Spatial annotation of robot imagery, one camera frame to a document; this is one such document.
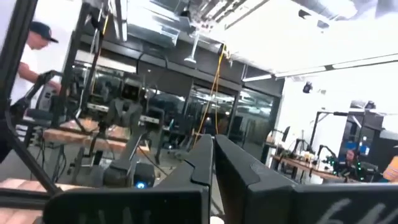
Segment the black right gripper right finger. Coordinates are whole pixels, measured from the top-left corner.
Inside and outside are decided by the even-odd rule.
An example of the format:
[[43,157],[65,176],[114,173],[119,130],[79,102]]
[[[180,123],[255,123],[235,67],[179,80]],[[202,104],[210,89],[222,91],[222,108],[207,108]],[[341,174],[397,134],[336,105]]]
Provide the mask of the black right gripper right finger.
[[396,184],[298,184],[224,135],[215,171],[226,223],[397,224]]

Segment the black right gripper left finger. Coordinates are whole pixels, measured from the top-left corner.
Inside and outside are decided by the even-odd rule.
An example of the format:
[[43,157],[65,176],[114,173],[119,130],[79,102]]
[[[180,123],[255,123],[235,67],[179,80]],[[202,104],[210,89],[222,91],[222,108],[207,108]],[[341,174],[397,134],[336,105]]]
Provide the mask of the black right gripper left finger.
[[47,202],[45,224],[209,223],[213,140],[203,135],[153,188],[67,190]]

